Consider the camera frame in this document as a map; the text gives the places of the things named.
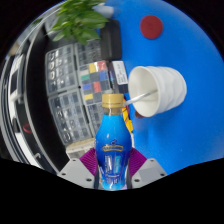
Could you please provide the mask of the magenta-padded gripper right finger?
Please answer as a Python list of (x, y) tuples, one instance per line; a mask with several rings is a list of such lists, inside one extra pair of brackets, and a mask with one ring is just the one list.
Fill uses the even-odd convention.
[(147, 159), (132, 149), (127, 169), (127, 188), (136, 189), (165, 177), (167, 173), (156, 159)]

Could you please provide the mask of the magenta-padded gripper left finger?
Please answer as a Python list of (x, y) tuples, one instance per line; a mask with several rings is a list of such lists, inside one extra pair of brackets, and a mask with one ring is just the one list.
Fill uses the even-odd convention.
[(91, 148), (80, 158), (71, 159), (58, 176), (84, 188), (99, 187), (99, 171), (95, 149)]

